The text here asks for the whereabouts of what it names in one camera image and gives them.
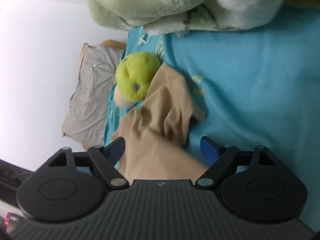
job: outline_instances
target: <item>blue bed sheet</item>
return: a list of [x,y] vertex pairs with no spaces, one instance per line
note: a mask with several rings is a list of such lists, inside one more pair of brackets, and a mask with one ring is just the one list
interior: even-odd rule
[[[187,151],[202,162],[200,139],[253,150],[265,145],[304,182],[301,219],[320,229],[320,10],[283,7],[245,32],[146,36],[129,32],[126,53],[150,51],[183,73],[205,122],[192,122]],[[105,144],[127,113],[109,96]]]

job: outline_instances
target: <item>beige garment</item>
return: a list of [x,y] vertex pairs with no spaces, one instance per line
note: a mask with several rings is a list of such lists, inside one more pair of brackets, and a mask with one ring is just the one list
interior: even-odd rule
[[192,116],[198,121],[205,119],[185,78],[163,63],[140,109],[133,108],[123,116],[111,137],[124,137],[126,143],[119,172],[130,183],[135,179],[195,182],[208,167],[182,148],[188,141]]

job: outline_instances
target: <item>gray pillow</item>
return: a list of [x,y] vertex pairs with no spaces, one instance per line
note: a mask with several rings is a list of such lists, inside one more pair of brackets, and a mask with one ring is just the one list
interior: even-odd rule
[[78,85],[63,122],[65,136],[87,147],[103,145],[108,95],[122,53],[122,49],[84,44]]

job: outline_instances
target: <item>large plush toy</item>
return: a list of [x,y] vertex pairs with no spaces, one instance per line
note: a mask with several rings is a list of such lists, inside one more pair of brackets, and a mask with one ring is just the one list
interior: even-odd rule
[[157,56],[150,52],[141,51],[126,56],[116,70],[116,105],[130,108],[145,99],[160,65]]

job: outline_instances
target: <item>green plush toy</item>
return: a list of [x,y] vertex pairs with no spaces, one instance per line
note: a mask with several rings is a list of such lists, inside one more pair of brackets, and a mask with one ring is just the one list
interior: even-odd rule
[[116,105],[130,108],[145,99],[160,65],[157,56],[147,51],[126,56],[116,70],[117,85],[114,92]]

